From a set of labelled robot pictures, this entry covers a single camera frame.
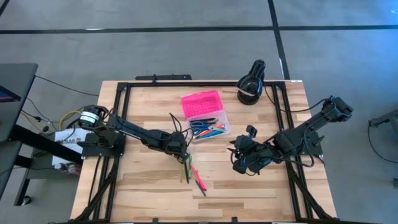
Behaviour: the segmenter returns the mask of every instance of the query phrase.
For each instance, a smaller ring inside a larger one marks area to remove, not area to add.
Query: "wooden table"
[[[117,83],[103,82],[99,105],[113,107]],[[302,82],[286,81],[286,87],[291,110],[308,108]],[[189,147],[193,164],[207,186],[207,197],[202,196],[195,181],[180,183],[181,164],[174,157],[152,151],[128,137],[119,165],[112,222],[151,222],[153,218],[159,218],[160,222],[230,222],[231,217],[251,222],[295,220],[284,163],[270,164],[260,175],[250,177],[232,170],[229,161],[227,147],[232,146],[229,141],[246,134],[248,124],[257,128],[256,140],[260,142],[278,132],[275,107],[265,94],[257,104],[246,106],[238,101],[235,87],[137,87],[132,88],[127,120],[146,129],[172,132],[174,127],[169,115],[172,113],[186,127],[181,97],[207,90],[219,91],[232,130],[229,135]],[[267,87],[267,92],[272,97],[271,88]],[[298,126],[311,115],[306,111],[292,116]],[[307,156],[302,159],[310,162]],[[96,161],[97,158],[84,161],[71,218],[78,216],[87,205]],[[315,161],[314,167],[304,167],[304,171],[309,191],[327,213],[335,216],[323,164]],[[305,217],[302,195],[297,191]],[[100,218],[104,216],[106,194]]]

